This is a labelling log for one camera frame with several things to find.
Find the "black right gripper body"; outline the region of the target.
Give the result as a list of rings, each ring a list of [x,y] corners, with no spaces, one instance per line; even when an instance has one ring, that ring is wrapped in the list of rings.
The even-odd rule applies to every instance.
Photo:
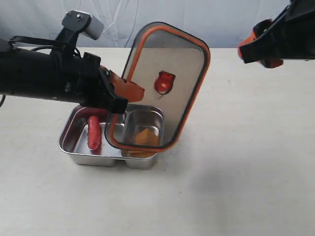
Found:
[[[315,2],[291,0],[276,17],[268,19],[271,48],[268,59],[315,59]]]

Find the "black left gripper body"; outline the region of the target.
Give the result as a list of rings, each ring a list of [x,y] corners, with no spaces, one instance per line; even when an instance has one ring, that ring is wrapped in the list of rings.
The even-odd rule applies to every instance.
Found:
[[[116,108],[114,91],[105,81],[100,61],[99,56],[91,53],[65,60],[65,97],[68,101],[92,108]]]

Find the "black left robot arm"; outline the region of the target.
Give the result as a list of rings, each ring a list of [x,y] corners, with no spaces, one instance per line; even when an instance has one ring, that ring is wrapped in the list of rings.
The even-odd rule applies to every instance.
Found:
[[[78,103],[83,107],[123,114],[130,102],[141,101],[145,90],[101,66],[101,58],[84,53],[67,57],[14,47],[0,41],[0,93]]]

